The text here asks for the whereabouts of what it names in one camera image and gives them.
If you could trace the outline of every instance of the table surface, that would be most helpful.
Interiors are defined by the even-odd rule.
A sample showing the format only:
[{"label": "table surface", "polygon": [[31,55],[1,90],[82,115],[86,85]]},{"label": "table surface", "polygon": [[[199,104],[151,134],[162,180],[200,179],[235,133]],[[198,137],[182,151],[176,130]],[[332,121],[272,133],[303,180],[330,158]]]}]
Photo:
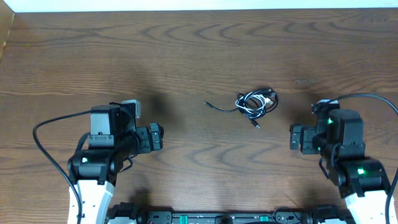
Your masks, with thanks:
[{"label": "table surface", "polygon": [[[65,223],[68,185],[37,149],[40,121],[110,101],[142,103],[140,125],[164,148],[118,175],[112,204],[174,210],[344,205],[318,155],[289,149],[289,125],[315,124],[311,103],[376,92],[398,103],[398,11],[270,10],[17,14],[0,63],[0,219]],[[237,93],[264,86],[278,108],[254,128]],[[397,119],[383,102],[341,102],[364,120],[367,154],[392,178]],[[89,116],[39,130],[65,169]]]}]

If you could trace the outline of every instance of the black cable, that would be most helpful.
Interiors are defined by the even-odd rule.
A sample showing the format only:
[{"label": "black cable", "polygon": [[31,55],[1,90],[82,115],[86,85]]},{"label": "black cable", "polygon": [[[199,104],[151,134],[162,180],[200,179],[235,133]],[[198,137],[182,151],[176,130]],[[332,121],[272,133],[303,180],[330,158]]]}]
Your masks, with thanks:
[{"label": "black cable", "polygon": [[61,173],[62,177],[68,182],[69,186],[71,187],[71,189],[73,191],[73,194],[75,194],[77,205],[78,205],[77,224],[80,224],[80,222],[81,222],[81,210],[82,210],[81,200],[80,200],[79,194],[78,194],[76,188],[73,186],[72,182],[70,181],[68,175],[65,173],[65,171],[53,159],[53,157],[50,156],[50,154],[44,149],[44,147],[40,143],[39,139],[37,138],[37,129],[40,126],[42,126],[44,124],[47,124],[47,123],[50,123],[50,122],[53,122],[53,121],[58,121],[58,120],[65,119],[65,118],[72,118],[74,116],[88,114],[90,112],[91,112],[91,110],[80,112],[80,113],[75,113],[75,114],[70,114],[70,115],[66,115],[66,116],[61,116],[59,118],[53,118],[53,119],[50,119],[50,120],[47,120],[47,121],[43,121],[43,122],[41,122],[39,124],[36,124],[36,126],[33,128],[33,138],[35,139],[37,147],[39,147],[39,149],[43,152],[43,154],[49,159],[49,161],[55,166],[55,168],[57,168],[57,170]]},{"label": "black cable", "polygon": [[279,210],[282,210],[282,209],[288,209],[288,210],[290,210],[290,212],[293,213],[294,217],[296,217],[296,219],[299,220],[297,223],[294,223],[294,224],[301,224],[301,218],[299,218],[299,217],[296,215],[296,213],[294,213],[294,211],[293,211],[291,208],[286,207],[286,206],[279,207],[277,210],[275,210],[275,211],[272,213],[272,218],[275,220],[276,223],[281,223],[281,222],[278,222],[278,221],[276,220],[276,214],[278,214],[278,211],[279,211]]},{"label": "black cable", "polygon": [[[343,96],[337,97],[334,100],[329,100],[326,103],[331,103],[331,102],[333,102],[335,100],[342,100],[342,99],[346,99],[346,98],[356,98],[356,97],[375,98],[375,99],[384,101],[398,115],[398,108],[391,101],[389,101],[388,99],[386,99],[386,98],[384,98],[382,96],[379,96],[379,95],[376,95],[376,94],[371,94],[371,93],[354,93],[354,94],[343,95]],[[397,185],[397,182],[398,182],[398,169],[396,171],[396,174],[395,174],[394,179],[393,179],[392,184],[391,184],[390,191],[388,192],[387,198],[386,198],[386,207],[385,207],[386,224],[390,224],[390,217],[389,217],[390,216],[390,203],[391,203],[391,198],[392,198],[392,196],[394,194],[394,189],[395,189],[395,187]]]},{"label": "black cable", "polygon": [[[269,101],[269,102],[265,101],[266,99],[270,100],[271,97],[274,98],[274,101]],[[253,102],[255,106],[249,105],[248,101]],[[222,113],[231,113],[239,110],[241,114],[245,115],[245,117],[247,117],[250,120],[250,122],[254,125],[254,127],[261,128],[260,125],[257,123],[256,119],[259,119],[264,115],[266,115],[267,113],[270,113],[278,106],[278,96],[275,91],[273,91],[270,88],[267,88],[267,89],[256,90],[247,93],[245,95],[242,93],[238,94],[237,100],[235,101],[235,105],[237,107],[232,110],[221,110],[206,101],[205,104],[210,108]]]}]

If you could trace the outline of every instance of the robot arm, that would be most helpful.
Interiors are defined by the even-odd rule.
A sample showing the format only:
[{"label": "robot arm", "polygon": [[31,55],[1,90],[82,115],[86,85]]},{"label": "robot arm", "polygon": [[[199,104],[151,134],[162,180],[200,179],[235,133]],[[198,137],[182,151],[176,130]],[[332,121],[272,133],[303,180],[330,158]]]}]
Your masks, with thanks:
[{"label": "robot arm", "polygon": [[[320,101],[312,110],[318,116],[317,125],[291,125],[290,148],[298,149],[300,144],[302,154],[321,155],[321,170],[338,186],[356,223],[385,223],[384,208],[391,185],[383,165],[365,156],[359,113],[340,109],[337,101]],[[393,198],[389,216],[391,223],[397,223]]]},{"label": "robot arm", "polygon": [[[140,103],[136,100],[110,103],[95,106],[91,111],[44,121],[34,128],[34,139],[39,149],[66,177],[62,168],[41,146],[36,130],[43,124],[90,112],[91,131],[82,136],[75,154],[68,161],[70,175],[66,180],[74,187],[70,188],[69,224],[76,223],[78,217],[81,217],[80,223],[95,224],[385,223],[384,205],[387,194],[391,196],[392,188],[386,171],[379,161],[365,156],[363,122],[358,112],[341,110],[337,101],[321,101],[313,105],[313,114],[318,116],[316,126],[291,125],[290,148],[300,147],[303,154],[321,155],[321,170],[327,179],[338,186],[351,215],[343,215],[331,206],[317,207],[308,212],[278,209],[273,213],[227,215],[171,211],[146,213],[131,203],[121,203],[108,211],[117,174],[123,171],[123,162],[131,162],[131,158],[138,154],[163,148],[164,131],[161,126],[153,123],[149,128],[136,127],[140,111]],[[89,146],[87,150],[82,150],[85,138],[88,138]],[[394,199],[391,198],[391,201],[387,209],[389,220],[390,223],[397,224]]]},{"label": "robot arm", "polygon": [[[82,206],[81,223],[104,224],[117,174],[123,162],[163,148],[163,128],[157,123],[136,127],[141,106],[136,100],[91,109],[88,149],[76,149],[68,161],[69,178]],[[76,223],[78,202],[70,189],[68,223]]]}]

